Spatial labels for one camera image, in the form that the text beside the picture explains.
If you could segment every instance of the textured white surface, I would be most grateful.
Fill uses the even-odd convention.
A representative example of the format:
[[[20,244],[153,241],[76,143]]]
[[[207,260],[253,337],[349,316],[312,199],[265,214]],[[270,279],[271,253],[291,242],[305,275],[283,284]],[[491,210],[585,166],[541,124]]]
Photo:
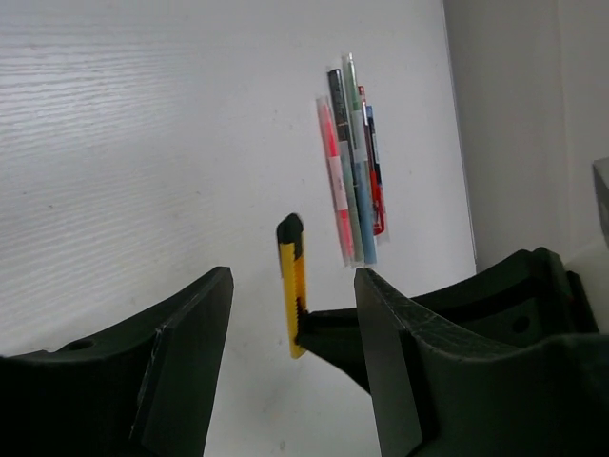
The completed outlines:
[[[0,4],[0,351],[58,348],[235,277],[209,456],[378,455],[369,399],[289,359],[275,227],[305,223],[310,307],[354,305],[315,111],[355,53],[407,294],[474,271],[440,0]]]

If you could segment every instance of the black plastic part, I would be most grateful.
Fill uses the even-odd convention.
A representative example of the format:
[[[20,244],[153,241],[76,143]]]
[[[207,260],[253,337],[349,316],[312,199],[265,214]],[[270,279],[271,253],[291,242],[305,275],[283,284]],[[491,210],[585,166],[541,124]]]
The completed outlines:
[[[200,457],[232,301],[228,268],[57,352],[0,358],[14,455]]]
[[[369,391],[356,309],[315,311],[301,316],[296,343],[341,369]]]
[[[383,457],[606,455],[609,336],[517,348],[409,300],[371,270],[355,280]]]
[[[412,301],[441,317],[510,346],[548,336],[598,332],[577,274],[546,248],[519,250],[494,267]],[[369,392],[355,308],[303,317],[299,345],[341,369]]]
[[[277,241],[284,245],[294,244],[294,259],[299,259],[303,255],[303,221],[295,212],[289,214],[277,226]]]

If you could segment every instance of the white wall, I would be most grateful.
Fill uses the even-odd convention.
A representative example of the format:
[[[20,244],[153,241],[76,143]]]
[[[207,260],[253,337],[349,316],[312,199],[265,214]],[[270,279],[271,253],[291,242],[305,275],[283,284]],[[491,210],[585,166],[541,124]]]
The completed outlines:
[[[442,4],[0,4],[0,351],[59,348],[232,267],[209,456],[378,455],[370,399],[289,359],[275,227],[304,218],[310,307],[354,306],[314,100],[355,52],[407,294],[474,271]]]
[[[609,4],[445,0],[478,268],[519,248],[570,258],[599,236],[609,155]]]

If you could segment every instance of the pen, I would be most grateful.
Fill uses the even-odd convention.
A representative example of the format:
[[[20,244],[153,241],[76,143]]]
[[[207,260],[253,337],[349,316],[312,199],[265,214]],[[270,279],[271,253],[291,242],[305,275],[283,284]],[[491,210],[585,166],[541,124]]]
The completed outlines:
[[[383,179],[381,177],[381,161],[379,159],[379,148],[377,146],[377,131],[374,126],[374,112],[370,105],[366,105],[366,116],[368,118],[368,129],[370,131],[370,145],[372,146],[372,155],[374,157],[374,171],[378,185],[378,225],[374,228],[374,234],[379,235],[385,231],[385,207],[384,207],[384,195],[383,195]]]
[[[334,209],[336,210],[339,238],[344,263],[349,265],[353,259],[353,237],[351,235],[351,224],[349,223],[349,206],[344,189],[343,170],[341,156],[332,122],[328,97],[317,99],[317,112],[320,118],[322,138],[324,139],[325,155],[327,157],[328,171],[334,196]]]
[[[370,187],[372,194],[372,208],[374,210],[374,234],[378,235],[383,232],[382,230],[382,219],[383,219],[383,210],[381,205],[381,197],[379,195],[379,183],[377,172],[375,168],[375,157],[374,157],[374,146],[372,144],[372,135],[370,133],[370,126],[367,115],[367,106],[365,100],[365,89],[363,86],[358,87],[360,96],[362,97],[362,109],[363,109],[363,129],[365,133],[365,145],[368,151],[368,168],[370,173]]]
[[[343,56],[343,72],[346,99],[353,133],[353,156],[355,158],[354,180],[358,182],[356,197],[360,215],[360,231],[362,232],[363,257],[368,265],[374,265],[377,263],[377,253],[374,245],[368,154],[365,148],[365,136],[363,132],[362,99],[358,91],[355,64],[353,62],[353,54],[351,53]]]
[[[344,94],[343,72],[340,69],[329,71],[327,74],[330,86],[330,98],[334,109],[334,122],[339,141],[341,154],[341,166],[343,168],[344,189],[349,206],[349,223],[353,238],[353,250],[355,262],[362,263],[363,244],[362,232],[360,230],[360,214],[358,211],[356,189],[357,181],[354,179],[355,158],[353,156],[353,143],[351,129],[349,127],[349,115]]]

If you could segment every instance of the screw hole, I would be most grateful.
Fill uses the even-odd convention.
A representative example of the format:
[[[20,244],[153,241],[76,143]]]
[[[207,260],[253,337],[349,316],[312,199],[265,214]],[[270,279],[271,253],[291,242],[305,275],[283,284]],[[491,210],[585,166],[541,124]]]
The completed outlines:
[[[512,324],[512,330],[514,330],[514,333],[525,333],[530,324],[531,320],[528,317],[521,316]]]
[[[95,342],[93,340],[78,340],[67,345],[66,350],[82,350],[91,348],[93,346],[95,346]]]

